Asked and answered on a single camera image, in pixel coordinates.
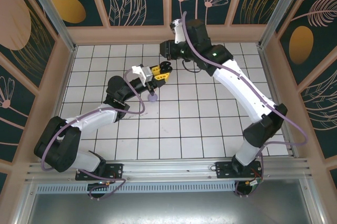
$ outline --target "white tile floor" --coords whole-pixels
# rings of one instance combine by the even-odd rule
[[[254,43],[225,43],[239,66],[271,98]],[[98,107],[105,99],[108,80],[122,76],[133,65],[158,65],[159,44],[80,46],[66,94],[62,118]],[[145,113],[127,114],[118,123],[82,136],[81,150],[95,151],[107,160],[231,157],[243,142],[242,130],[250,124],[233,95],[206,72],[190,73],[172,61],[168,83],[157,90],[158,101],[145,100]],[[193,69],[192,63],[186,63]],[[127,102],[139,111],[136,98]],[[284,141],[278,131],[272,140]],[[268,146],[265,155],[288,155],[284,145]]]

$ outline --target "black mounting bracket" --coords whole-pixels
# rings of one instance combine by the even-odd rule
[[[261,176],[262,168],[261,163],[259,161],[253,161],[249,166],[245,167],[245,169],[238,174],[232,168],[232,162],[216,162],[215,163],[215,172],[217,178],[254,178],[255,173],[257,172]]]
[[[123,164],[106,164],[105,170],[102,173],[100,177],[106,178],[106,180],[109,180],[109,178],[122,178],[123,174]],[[101,180],[97,178],[93,178],[81,171],[76,172],[75,176],[76,181],[92,181],[92,180]]]

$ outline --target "grey metal floor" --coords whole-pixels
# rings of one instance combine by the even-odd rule
[[[37,195],[31,224],[311,223],[299,182],[265,181],[249,198],[233,192],[115,194],[104,201],[87,195]]]

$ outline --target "small purple object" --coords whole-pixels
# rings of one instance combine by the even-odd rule
[[[158,100],[158,95],[157,94],[153,94],[153,95],[149,94],[147,96],[147,99],[149,100],[149,102],[156,102]]]

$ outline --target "wall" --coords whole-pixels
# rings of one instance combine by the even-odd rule
[[[0,216],[8,223],[70,52],[34,0],[0,0]]]
[[[331,223],[337,222],[337,27],[336,0],[295,0],[266,53],[288,116],[308,133],[298,148],[307,157]],[[293,138],[303,136],[291,128]]]
[[[279,0],[52,0],[77,44],[160,42],[187,11],[213,40],[257,42]]]

